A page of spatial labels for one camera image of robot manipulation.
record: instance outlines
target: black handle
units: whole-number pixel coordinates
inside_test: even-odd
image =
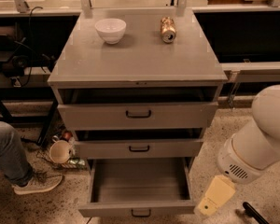
[[[148,209],[148,214],[145,214],[145,215],[137,215],[137,214],[135,214],[136,211],[137,211],[137,210],[134,211],[134,210],[132,209],[131,213],[132,213],[132,216],[133,216],[133,217],[150,217],[150,216],[151,216],[151,210],[150,210],[150,209]]]
[[[144,114],[139,114],[139,113],[133,114],[132,112],[129,112],[129,110],[127,110],[125,112],[125,115],[129,119],[147,119],[151,117],[151,110],[148,110],[148,112]]]
[[[129,146],[130,152],[149,152],[150,146],[147,147],[132,147]]]
[[[259,224],[269,224],[269,222],[267,222],[267,221],[262,217],[262,215],[259,214],[259,213],[257,212],[257,210],[255,210],[255,209],[253,208],[253,206],[250,205],[249,203],[244,202],[244,203],[243,203],[243,207],[244,207],[244,209],[245,209],[245,213],[246,213],[248,216],[254,218]]]

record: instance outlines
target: cabinet top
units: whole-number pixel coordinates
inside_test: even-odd
[[[161,39],[161,18],[174,19],[176,38]],[[127,23],[124,37],[106,44],[94,24],[104,18]],[[190,8],[94,9],[82,13],[50,77],[51,86],[90,82],[216,81],[226,76]]]

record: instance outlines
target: person's leg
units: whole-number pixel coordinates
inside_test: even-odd
[[[18,186],[26,185],[33,175],[18,132],[4,122],[0,122],[0,171]]]

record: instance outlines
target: shoe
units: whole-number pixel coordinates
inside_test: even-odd
[[[63,175],[58,173],[34,172],[26,186],[14,186],[14,191],[18,195],[47,192],[55,189],[62,180]]]

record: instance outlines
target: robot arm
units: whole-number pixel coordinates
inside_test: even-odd
[[[235,183],[248,184],[280,161],[280,85],[255,97],[252,116],[217,156],[218,169]]]

